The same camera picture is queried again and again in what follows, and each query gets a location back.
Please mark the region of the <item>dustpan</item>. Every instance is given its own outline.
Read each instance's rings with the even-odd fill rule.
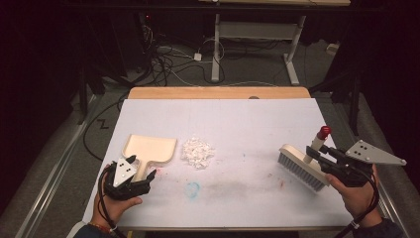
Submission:
[[[123,149],[123,156],[129,158],[136,156],[140,161],[136,174],[132,181],[143,180],[149,163],[167,163],[173,156],[176,139],[146,137],[130,135]]]

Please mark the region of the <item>brush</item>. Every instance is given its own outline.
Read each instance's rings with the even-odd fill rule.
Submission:
[[[312,141],[311,148],[318,151],[331,134],[328,126],[321,127]],[[283,145],[280,148],[278,162],[288,169],[293,175],[302,180],[307,186],[315,191],[321,190],[325,185],[329,185],[325,179],[325,173],[316,161],[306,154],[303,154],[290,145]]]

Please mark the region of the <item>white paper scraps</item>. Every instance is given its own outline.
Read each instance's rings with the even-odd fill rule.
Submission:
[[[186,141],[182,146],[182,159],[196,169],[205,169],[209,166],[207,161],[214,156],[214,150],[208,143],[201,141],[199,138],[193,137]]]

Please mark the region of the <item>person's right hand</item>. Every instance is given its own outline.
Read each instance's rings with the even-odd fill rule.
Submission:
[[[378,178],[376,172],[376,166],[373,165],[373,176],[378,185]],[[370,183],[367,182],[363,187],[346,187],[338,178],[333,175],[326,174],[325,178],[335,188],[343,198],[346,209],[352,214],[354,218],[362,215],[369,207],[371,199],[373,197],[373,188]],[[360,225],[362,227],[371,227],[379,224],[382,218],[377,209],[374,209],[369,213],[365,219],[362,220]]]

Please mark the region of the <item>blue stain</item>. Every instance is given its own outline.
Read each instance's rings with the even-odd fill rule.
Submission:
[[[189,198],[195,198],[200,190],[200,185],[197,182],[190,182],[185,187],[185,195]]]

